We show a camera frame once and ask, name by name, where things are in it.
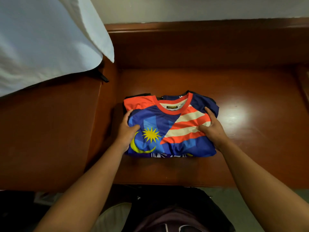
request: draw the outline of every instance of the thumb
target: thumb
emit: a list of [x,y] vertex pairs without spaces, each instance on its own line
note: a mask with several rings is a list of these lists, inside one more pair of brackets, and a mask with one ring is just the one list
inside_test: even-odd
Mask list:
[[203,132],[203,133],[205,133],[205,134],[207,134],[208,133],[208,127],[207,126],[205,126],[205,125],[199,125],[198,127],[196,127],[197,128],[197,130],[199,130],[199,131],[201,131],[201,132]]
[[134,125],[131,129],[132,129],[134,132],[137,132],[137,130],[140,129],[140,126],[139,126],[139,125]]

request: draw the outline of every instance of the white wall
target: white wall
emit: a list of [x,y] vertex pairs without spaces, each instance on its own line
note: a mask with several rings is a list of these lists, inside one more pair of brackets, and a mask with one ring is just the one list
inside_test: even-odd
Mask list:
[[103,23],[308,17],[309,0],[91,0]]

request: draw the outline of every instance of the forearm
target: forearm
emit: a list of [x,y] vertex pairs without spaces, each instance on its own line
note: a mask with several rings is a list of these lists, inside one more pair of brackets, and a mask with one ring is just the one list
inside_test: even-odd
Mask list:
[[220,147],[237,187],[265,231],[309,231],[309,205],[231,141]]
[[35,232],[91,229],[101,212],[125,150],[114,143],[47,212]]

